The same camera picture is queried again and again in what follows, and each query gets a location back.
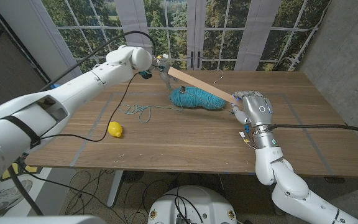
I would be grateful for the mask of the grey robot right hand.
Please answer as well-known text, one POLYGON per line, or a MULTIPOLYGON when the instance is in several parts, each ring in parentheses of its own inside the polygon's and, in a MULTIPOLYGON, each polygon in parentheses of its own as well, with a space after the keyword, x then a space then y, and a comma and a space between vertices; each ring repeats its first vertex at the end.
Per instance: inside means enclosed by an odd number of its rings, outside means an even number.
POLYGON ((237 102, 242 101, 242 109, 232 105, 234 116, 241 124, 252 127, 272 124, 273 108, 270 100, 258 91, 237 91, 233 94, 237 102))

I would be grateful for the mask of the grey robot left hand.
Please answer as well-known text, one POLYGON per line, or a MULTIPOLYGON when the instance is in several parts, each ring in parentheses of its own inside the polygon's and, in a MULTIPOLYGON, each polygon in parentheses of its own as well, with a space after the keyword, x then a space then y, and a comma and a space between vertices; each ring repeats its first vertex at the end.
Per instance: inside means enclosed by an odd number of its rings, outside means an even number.
POLYGON ((152 61, 152 68, 159 71, 159 76, 166 84, 168 90, 172 90, 171 80, 172 76, 168 74, 171 65, 164 59, 154 57, 152 61))

